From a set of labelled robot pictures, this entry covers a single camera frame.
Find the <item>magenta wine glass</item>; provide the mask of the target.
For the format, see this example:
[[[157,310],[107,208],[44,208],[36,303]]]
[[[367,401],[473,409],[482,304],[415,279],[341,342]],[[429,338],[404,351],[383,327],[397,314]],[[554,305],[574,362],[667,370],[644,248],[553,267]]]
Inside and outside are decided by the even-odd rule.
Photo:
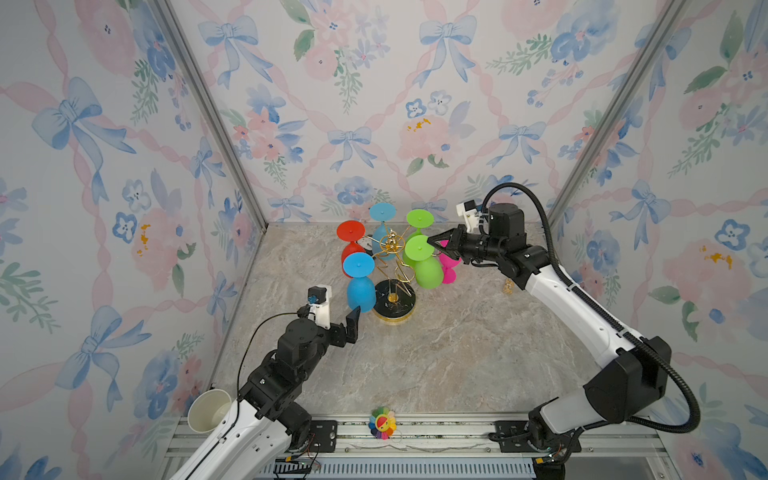
[[[443,271],[443,284],[452,284],[457,280],[456,268],[461,264],[461,259],[453,259],[442,251],[439,252],[438,259]]]

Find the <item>green wine glass front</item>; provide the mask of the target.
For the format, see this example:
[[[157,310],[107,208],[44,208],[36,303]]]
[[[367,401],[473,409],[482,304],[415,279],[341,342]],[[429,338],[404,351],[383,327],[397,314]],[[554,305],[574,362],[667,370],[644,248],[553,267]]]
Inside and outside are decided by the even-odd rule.
[[[424,234],[414,234],[406,241],[407,264],[413,269],[416,281],[423,289],[435,289],[444,279],[444,272],[435,252],[436,249],[428,243],[428,237]]]

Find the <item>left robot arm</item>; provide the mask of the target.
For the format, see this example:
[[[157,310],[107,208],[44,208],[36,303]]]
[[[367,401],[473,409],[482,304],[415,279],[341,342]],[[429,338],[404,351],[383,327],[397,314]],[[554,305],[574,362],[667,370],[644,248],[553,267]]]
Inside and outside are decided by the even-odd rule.
[[[343,324],[318,323],[315,306],[299,309],[270,351],[238,388],[218,426],[173,475],[175,479],[253,479],[289,452],[310,445],[312,416],[296,399],[331,347],[358,339],[361,308]]]

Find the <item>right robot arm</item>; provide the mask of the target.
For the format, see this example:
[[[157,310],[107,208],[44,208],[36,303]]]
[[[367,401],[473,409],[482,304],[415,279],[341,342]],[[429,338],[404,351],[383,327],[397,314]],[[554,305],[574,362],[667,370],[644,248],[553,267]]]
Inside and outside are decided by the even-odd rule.
[[[599,367],[583,386],[530,411],[526,432],[495,433],[492,440],[526,441],[547,452],[549,462],[562,463],[588,430],[625,422],[664,430],[648,419],[646,410],[665,396],[669,380],[679,379],[669,363],[669,345],[660,337],[637,333],[609,313],[566,275],[549,247],[529,244],[520,227],[481,234],[463,225],[431,236],[427,243],[453,260],[497,268],[548,307]]]

